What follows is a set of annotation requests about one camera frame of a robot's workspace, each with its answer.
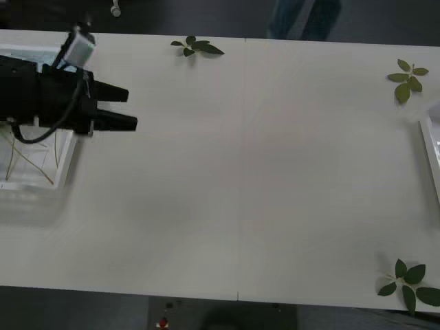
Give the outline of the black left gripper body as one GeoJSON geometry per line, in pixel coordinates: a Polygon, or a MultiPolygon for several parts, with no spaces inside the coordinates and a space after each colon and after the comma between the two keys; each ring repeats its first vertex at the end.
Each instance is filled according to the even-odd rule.
{"type": "Polygon", "coordinates": [[[82,69],[70,72],[44,67],[39,74],[39,83],[39,126],[54,126],[64,116],[68,106],[73,104],[66,120],[58,127],[78,135],[88,135],[97,109],[93,92],[94,74],[82,69]]]}

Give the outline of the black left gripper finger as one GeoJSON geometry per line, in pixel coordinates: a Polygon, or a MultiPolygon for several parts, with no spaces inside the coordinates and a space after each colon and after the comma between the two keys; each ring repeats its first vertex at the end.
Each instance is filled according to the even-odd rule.
{"type": "Polygon", "coordinates": [[[121,87],[95,81],[93,83],[93,96],[97,101],[127,102],[129,91],[121,87]]]}
{"type": "Polygon", "coordinates": [[[98,109],[93,119],[95,131],[135,131],[138,119],[112,111],[98,109]]]}

